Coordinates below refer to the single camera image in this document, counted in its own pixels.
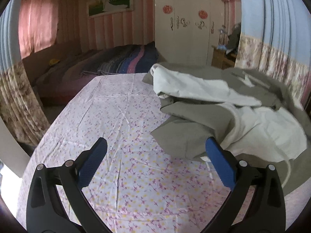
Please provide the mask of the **olive and white jacket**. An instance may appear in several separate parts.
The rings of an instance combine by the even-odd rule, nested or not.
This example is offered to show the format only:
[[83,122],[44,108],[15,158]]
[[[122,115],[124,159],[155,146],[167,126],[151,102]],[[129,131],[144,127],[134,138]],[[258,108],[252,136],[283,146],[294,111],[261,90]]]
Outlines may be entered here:
[[215,138],[238,160],[275,165],[285,194],[310,179],[310,118],[285,84],[256,70],[170,63],[143,81],[169,116],[151,133],[169,155],[207,162]]

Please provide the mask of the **dark clothing on nightstand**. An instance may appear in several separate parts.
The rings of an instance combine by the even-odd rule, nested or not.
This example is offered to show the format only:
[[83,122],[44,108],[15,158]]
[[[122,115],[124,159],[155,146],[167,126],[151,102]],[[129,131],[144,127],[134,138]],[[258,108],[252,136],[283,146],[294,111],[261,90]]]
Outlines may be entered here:
[[241,35],[241,22],[234,25],[232,33],[228,36],[228,43],[226,44],[226,55],[237,53]]

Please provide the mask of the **floral white bed sheet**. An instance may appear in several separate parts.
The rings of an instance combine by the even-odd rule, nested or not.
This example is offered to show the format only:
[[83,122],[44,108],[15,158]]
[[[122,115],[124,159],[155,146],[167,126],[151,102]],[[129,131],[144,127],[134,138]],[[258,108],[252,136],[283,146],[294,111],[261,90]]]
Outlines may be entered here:
[[107,140],[85,197],[113,232],[200,232],[229,193],[205,163],[174,159],[151,136],[167,116],[142,74],[94,78],[45,133],[25,169],[17,220],[26,224],[36,166],[62,165]]

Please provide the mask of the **blue floral curtain left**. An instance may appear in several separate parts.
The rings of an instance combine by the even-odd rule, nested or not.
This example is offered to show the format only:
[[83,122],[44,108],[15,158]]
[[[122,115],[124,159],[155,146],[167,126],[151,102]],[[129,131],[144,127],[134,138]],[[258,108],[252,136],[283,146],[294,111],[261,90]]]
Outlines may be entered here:
[[1,118],[14,139],[37,146],[50,127],[28,80],[18,42],[22,0],[10,0],[1,14]]

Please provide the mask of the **blue floral curtain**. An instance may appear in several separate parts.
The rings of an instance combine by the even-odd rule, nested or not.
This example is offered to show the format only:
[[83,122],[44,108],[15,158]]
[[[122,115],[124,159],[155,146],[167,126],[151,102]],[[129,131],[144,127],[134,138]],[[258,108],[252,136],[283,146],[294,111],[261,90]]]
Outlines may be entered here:
[[28,80],[18,42],[22,0],[10,0],[1,14],[1,118],[14,139],[37,146],[50,127]]
[[310,12],[302,0],[241,0],[235,66],[288,86],[304,104],[310,94]]

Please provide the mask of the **dark bed with brown headboard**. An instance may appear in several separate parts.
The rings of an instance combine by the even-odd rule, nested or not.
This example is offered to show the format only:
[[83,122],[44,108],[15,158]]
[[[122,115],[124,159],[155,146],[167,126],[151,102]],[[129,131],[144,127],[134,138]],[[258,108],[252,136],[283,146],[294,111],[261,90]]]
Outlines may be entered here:
[[94,77],[146,73],[158,61],[155,42],[82,52],[77,41],[56,44],[22,59],[44,106],[66,105]]

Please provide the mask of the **striped dark blanket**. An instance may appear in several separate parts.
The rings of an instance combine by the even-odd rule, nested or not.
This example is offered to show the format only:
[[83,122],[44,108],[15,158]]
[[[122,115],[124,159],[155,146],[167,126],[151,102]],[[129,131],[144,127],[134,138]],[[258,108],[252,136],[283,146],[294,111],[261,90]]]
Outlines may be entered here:
[[155,42],[89,50],[52,66],[36,80],[36,86],[60,84],[88,76],[146,73],[158,61]]

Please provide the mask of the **yellow small object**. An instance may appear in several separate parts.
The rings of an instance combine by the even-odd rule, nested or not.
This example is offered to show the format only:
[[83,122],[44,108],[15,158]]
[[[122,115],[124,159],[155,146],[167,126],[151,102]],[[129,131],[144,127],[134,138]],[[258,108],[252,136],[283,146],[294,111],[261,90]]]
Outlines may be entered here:
[[50,65],[50,66],[54,66],[54,65],[58,64],[59,62],[60,62],[59,59],[53,58],[53,59],[51,59],[51,60],[49,61],[49,65]]

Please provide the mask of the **wooden nightstand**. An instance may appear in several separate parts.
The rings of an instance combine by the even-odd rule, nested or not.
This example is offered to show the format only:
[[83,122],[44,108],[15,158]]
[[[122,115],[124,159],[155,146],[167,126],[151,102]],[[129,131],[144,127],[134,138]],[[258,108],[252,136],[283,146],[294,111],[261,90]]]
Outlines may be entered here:
[[213,47],[213,56],[211,66],[225,70],[235,66],[237,55],[234,53],[226,54],[225,50],[219,50],[216,46]]

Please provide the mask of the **blue floral curtain right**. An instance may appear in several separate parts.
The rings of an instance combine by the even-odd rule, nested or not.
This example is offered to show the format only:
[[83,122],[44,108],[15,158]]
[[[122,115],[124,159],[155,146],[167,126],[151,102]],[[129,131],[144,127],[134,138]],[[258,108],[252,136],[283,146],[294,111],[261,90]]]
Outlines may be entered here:
[[310,94],[310,12],[302,0],[241,0],[235,66],[288,86],[304,104]]

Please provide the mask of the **desk lamp ornament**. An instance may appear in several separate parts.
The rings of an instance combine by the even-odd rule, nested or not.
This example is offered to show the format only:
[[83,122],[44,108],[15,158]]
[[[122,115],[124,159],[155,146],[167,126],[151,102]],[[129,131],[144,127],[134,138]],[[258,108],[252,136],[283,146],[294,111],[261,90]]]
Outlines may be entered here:
[[226,45],[228,37],[228,30],[226,26],[222,25],[221,28],[218,29],[218,32],[219,32],[218,45]]

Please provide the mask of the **pink window curtain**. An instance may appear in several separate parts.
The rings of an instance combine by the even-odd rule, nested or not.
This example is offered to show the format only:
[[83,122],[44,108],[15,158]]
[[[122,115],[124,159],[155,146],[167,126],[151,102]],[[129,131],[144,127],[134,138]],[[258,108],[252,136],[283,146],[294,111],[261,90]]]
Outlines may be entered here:
[[59,0],[21,0],[18,40],[21,57],[51,47],[57,37]]

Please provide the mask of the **white wardrobe with decals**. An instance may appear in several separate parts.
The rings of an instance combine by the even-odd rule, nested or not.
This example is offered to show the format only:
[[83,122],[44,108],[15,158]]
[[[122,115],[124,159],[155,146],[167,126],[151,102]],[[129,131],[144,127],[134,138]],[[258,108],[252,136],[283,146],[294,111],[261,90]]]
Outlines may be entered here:
[[158,61],[210,66],[224,15],[222,0],[155,0]]

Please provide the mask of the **framed wedding picture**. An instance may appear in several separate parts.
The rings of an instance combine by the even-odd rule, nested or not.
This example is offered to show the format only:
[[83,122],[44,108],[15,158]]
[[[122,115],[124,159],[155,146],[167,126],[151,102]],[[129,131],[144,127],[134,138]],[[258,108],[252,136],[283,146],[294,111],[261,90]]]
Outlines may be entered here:
[[134,10],[134,0],[88,0],[87,15],[91,18]]

